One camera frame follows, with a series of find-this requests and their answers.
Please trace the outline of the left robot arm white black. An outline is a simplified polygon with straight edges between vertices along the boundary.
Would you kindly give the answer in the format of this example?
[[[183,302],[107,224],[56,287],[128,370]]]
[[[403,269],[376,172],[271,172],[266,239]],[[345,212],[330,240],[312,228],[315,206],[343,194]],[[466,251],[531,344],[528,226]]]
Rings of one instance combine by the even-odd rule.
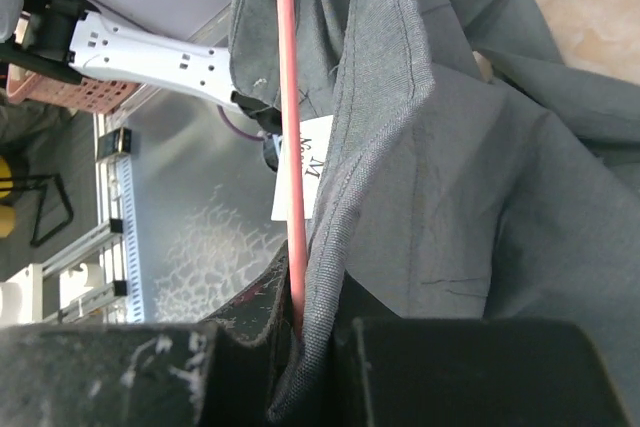
[[[120,25],[86,0],[1,0],[1,76],[5,104],[110,113],[139,84],[197,97],[260,123],[265,162],[278,167],[280,114],[237,91],[226,49]]]

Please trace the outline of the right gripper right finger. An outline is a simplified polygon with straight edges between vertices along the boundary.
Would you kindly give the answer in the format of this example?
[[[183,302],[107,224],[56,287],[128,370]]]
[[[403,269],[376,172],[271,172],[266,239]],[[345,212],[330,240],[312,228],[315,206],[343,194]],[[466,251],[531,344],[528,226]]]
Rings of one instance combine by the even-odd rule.
[[[324,426],[626,426],[576,326],[542,319],[404,319],[356,280],[342,287]]]

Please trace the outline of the grey shirt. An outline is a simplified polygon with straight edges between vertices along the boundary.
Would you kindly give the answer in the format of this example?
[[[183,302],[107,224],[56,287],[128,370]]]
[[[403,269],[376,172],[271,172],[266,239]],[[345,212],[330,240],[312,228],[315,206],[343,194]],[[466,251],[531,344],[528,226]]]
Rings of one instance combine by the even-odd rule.
[[[312,418],[349,273],[400,315],[578,324],[637,419],[638,87],[565,65],[535,0],[294,3],[333,125],[269,420]]]

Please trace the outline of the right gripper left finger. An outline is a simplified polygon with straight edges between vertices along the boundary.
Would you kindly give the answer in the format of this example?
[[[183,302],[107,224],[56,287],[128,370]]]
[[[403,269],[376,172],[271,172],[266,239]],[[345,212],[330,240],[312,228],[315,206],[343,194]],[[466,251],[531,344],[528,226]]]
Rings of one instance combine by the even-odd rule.
[[[182,324],[32,324],[1,333],[5,426],[263,426],[287,333],[288,255]]]

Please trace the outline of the pink hanger of grey shirt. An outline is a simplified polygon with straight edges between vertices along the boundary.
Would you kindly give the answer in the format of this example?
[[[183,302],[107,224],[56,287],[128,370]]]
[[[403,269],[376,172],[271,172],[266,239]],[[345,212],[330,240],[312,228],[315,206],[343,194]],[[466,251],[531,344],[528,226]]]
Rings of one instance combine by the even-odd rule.
[[[289,279],[294,332],[297,338],[301,338],[305,306],[307,245],[300,151],[295,3],[294,0],[276,0],[276,5],[283,137],[287,148],[286,159],[282,165],[286,172],[289,196],[286,218]]]

